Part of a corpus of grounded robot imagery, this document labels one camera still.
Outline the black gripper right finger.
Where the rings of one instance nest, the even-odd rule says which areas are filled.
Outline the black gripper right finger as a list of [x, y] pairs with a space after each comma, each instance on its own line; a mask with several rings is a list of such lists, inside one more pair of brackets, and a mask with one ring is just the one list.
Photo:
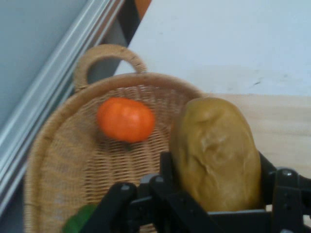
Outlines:
[[309, 233], [304, 216], [311, 216], [311, 180], [289, 167], [275, 167], [260, 154], [264, 203], [272, 206], [272, 233]]

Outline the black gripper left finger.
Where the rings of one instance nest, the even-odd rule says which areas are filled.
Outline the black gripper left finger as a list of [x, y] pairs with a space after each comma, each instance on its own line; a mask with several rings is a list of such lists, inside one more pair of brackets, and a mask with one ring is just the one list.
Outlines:
[[170, 152], [160, 155], [160, 172], [146, 183], [115, 183], [80, 230], [137, 233], [153, 224], [158, 233], [218, 233], [220, 227], [188, 193], [177, 191]]

